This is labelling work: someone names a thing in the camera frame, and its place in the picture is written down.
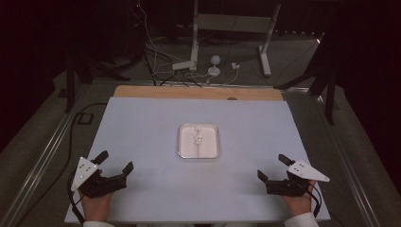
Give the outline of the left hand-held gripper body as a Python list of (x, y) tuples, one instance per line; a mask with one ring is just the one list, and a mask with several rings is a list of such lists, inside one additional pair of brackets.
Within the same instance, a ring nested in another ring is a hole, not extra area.
[(84, 196), (100, 198), (114, 191), (127, 187), (128, 167), (121, 174), (112, 177), (102, 177), (95, 161), (80, 157), (74, 174), (71, 191), (79, 190)]

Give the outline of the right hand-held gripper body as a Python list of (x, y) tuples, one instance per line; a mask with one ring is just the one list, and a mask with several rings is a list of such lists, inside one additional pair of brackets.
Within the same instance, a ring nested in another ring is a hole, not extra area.
[(287, 170), (288, 177), (282, 181), (266, 180), (267, 193), (287, 197), (302, 197), (311, 181), (326, 182), (330, 178), (308, 163), (292, 161)]

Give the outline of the square white metal tray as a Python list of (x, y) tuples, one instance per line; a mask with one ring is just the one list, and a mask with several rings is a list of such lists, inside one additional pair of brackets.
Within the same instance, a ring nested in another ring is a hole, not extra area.
[[(201, 132), (194, 128), (200, 126)], [(197, 146), (194, 137), (203, 136), (202, 144)], [(178, 154), (184, 159), (216, 159), (219, 154), (218, 128), (214, 124), (190, 124), (185, 123), (179, 129)]]

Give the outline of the person's left hand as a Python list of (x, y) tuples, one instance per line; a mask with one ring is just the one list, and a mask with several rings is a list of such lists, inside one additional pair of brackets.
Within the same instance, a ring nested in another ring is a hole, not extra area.
[(97, 221), (106, 222), (111, 210), (113, 193), (109, 193), (100, 198), (88, 198), (79, 191), (84, 218), (86, 222)]

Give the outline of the person's right hand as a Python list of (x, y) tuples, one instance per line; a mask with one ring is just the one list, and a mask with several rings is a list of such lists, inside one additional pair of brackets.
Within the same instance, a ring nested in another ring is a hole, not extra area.
[(296, 217), (305, 213), (309, 213), (312, 208), (312, 197), (311, 193), (316, 181), (310, 181), (308, 187), (308, 193), (304, 193), (302, 197), (287, 197), (282, 196), (284, 203), (286, 204), (288, 211), (292, 217)]

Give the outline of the black square floor plate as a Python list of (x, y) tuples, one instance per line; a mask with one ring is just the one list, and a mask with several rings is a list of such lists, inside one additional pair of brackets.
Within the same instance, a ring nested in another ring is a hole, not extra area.
[(80, 113), (78, 115), (78, 125), (91, 125), (94, 119), (94, 115), (92, 113)]

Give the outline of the pale blue board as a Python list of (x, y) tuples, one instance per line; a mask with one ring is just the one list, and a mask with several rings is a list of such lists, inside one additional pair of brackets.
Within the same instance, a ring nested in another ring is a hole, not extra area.
[[(220, 155), (179, 156), (179, 128), (211, 123), (218, 128)], [(284, 101), (168, 98), (110, 99), (89, 155), (114, 175), (133, 163), (126, 188), (113, 196), (109, 220), (117, 223), (271, 222), (288, 218), (285, 203), (269, 195), (257, 173), (283, 180), (278, 156), (307, 154)]]

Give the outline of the black stand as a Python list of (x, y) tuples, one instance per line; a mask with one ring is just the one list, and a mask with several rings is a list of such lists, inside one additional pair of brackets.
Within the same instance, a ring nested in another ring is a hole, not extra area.
[(66, 72), (66, 108), (65, 111), (69, 113), (75, 102), (76, 102), (76, 82), (75, 79), (79, 78), (82, 83), (91, 83), (93, 76), (90, 71), (90, 66), (100, 70), (112, 79), (119, 81), (129, 81), (128, 78), (124, 78), (119, 74), (115, 73), (112, 69), (106, 67), (99, 61), (94, 60), (85, 53), (78, 52), (75, 50), (65, 52), (65, 72)]
[(333, 44), (333, 35), (325, 32), (321, 37), (319, 47), (302, 75), (283, 84), (274, 85), (273, 88), (287, 90), (302, 81), (314, 78), (308, 93), (311, 96), (320, 96), (323, 91), (326, 91), (324, 114), (327, 121), (333, 125), (334, 94), (339, 68), (340, 57)]

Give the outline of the wooden table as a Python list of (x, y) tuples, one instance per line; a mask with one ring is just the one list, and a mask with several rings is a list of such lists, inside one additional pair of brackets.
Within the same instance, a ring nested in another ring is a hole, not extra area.
[(281, 93), (274, 89), (258, 88), (201, 88), (120, 85), (115, 97), (189, 98), (222, 100), (283, 101)]

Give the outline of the white power strip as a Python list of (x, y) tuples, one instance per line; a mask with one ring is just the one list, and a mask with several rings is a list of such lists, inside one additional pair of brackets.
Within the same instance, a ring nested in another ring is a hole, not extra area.
[(183, 61), (183, 62), (173, 63), (171, 65), (171, 68), (173, 71), (178, 71), (183, 69), (189, 69), (191, 67), (194, 67), (195, 65), (196, 64), (193, 61)]

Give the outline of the white round device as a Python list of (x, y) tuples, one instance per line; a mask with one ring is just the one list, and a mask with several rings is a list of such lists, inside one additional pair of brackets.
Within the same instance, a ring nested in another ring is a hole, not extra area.
[(212, 67), (208, 68), (208, 75), (212, 77), (217, 77), (220, 74), (220, 70), (218, 69), (218, 65), (220, 64), (220, 56), (212, 56), (210, 62), (212, 64)]

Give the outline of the metal floor rail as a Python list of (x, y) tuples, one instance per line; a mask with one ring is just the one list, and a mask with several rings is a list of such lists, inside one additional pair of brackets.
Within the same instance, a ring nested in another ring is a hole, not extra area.
[(75, 113), (78, 111), (78, 105), (85, 98), (89, 88), (90, 86), (85, 84), (78, 89), (75, 103), (72, 105), (70, 112), (63, 115), (60, 124), (55, 129), (46, 147), (27, 174), (26, 179), (22, 183), (21, 188), (14, 197), (7, 212), (0, 218), (0, 227), (14, 227), (25, 212), (28, 202), (40, 183), (48, 165), (52, 161), (64, 135), (68, 131)]
[(366, 227), (381, 227), (381, 224), (373, 210), (371, 203), (366, 195), (366, 192), (358, 179), (350, 159), (347, 156), (344, 145), (340, 140), (340, 135), (336, 128), (331, 125), (325, 116), (325, 104), (323, 98), (318, 96), (315, 98), (314, 103), (319, 111), (319, 115), (323, 125), (329, 133), (332, 143), (334, 144), (334, 151), (338, 156), (342, 172), (349, 183), (350, 190), (355, 198), (358, 209), (364, 219)]

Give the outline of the white metal stand frame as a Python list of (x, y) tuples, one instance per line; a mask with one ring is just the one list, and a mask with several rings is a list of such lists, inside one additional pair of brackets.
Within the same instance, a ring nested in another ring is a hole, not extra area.
[(266, 35), (265, 42), (258, 47), (258, 54), (262, 65), (263, 75), (269, 77), (271, 75), (271, 69), (267, 50), (281, 6), (281, 3), (274, 3), (272, 14), (269, 17), (253, 17), (242, 15), (200, 13), (199, 0), (194, 0), (193, 38), (190, 56), (191, 66), (189, 67), (189, 71), (197, 71), (199, 53), (198, 31), (200, 29), (239, 31), (264, 33)]

